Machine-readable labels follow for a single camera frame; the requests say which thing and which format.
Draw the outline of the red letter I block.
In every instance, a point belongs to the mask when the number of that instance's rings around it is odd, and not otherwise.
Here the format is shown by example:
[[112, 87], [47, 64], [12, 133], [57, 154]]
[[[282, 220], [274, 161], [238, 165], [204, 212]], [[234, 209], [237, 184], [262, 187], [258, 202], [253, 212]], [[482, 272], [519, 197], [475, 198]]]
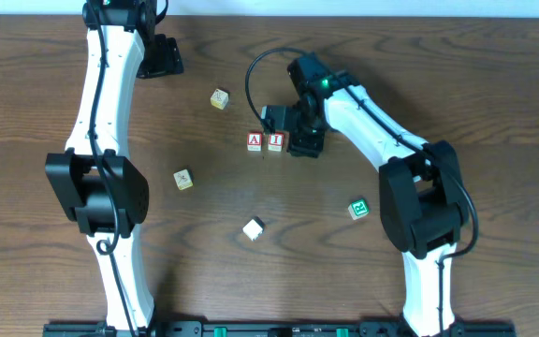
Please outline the red letter I block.
[[268, 150], [273, 152], [280, 152], [284, 146], [284, 134], [274, 133], [269, 135]]

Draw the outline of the red letter A block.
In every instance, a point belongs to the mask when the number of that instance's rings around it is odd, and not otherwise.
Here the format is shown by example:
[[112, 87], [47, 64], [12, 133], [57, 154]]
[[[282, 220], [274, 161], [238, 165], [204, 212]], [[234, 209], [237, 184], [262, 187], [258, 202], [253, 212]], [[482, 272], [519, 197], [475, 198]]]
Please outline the red letter A block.
[[262, 151], [263, 134], [259, 132], [251, 132], [247, 135], [247, 150], [250, 152]]

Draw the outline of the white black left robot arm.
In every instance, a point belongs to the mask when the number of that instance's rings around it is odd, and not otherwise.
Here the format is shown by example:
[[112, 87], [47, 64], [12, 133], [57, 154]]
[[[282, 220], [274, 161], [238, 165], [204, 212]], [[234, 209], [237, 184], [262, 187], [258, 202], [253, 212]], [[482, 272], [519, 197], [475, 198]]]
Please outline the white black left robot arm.
[[162, 336], [147, 285], [141, 228], [146, 178], [130, 160], [128, 129], [135, 82], [181, 74], [175, 39], [155, 27], [166, 16], [152, 0], [95, 0], [82, 7], [88, 61], [79, 114], [46, 176], [68, 220], [92, 247], [107, 301], [98, 323], [50, 323], [46, 336]]

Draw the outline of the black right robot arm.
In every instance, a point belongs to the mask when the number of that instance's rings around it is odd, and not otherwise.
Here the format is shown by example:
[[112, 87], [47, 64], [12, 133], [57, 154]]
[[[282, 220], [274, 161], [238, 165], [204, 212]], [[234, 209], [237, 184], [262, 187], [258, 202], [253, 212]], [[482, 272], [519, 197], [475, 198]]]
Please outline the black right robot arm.
[[342, 133], [378, 173], [380, 220], [403, 259], [406, 325], [416, 336], [445, 335], [455, 322], [451, 262], [473, 249], [457, 248], [460, 232], [467, 223], [479, 225], [455, 150], [400, 126], [354, 77], [332, 71], [312, 53], [287, 72], [299, 95], [298, 130]]

